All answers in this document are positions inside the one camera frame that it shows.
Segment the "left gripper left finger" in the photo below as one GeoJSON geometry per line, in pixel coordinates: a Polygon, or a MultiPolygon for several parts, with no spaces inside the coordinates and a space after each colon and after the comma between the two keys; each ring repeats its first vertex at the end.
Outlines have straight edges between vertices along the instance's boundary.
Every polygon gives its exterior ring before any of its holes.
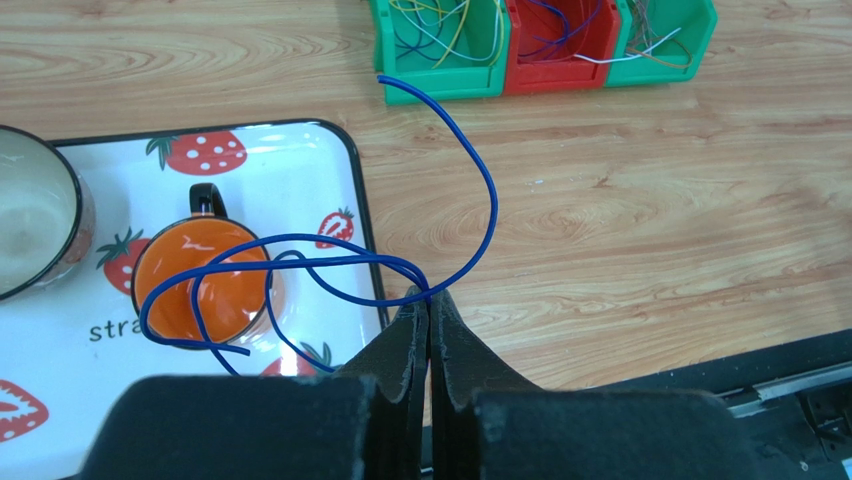
{"type": "Polygon", "coordinates": [[[83,479],[417,479],[429,311],[417,289],[328,375],[152,376],[104,421],[83,479]]]}

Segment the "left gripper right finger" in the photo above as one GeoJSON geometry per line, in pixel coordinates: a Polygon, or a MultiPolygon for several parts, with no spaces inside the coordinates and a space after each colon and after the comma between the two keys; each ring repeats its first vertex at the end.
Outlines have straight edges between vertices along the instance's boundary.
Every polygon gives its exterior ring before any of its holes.
{"type": "Polygon", "coordinates": [[[689,390],[543,389],[462,321],[429,307],[438,479],[756,479],[724,404],[689,390]]]}

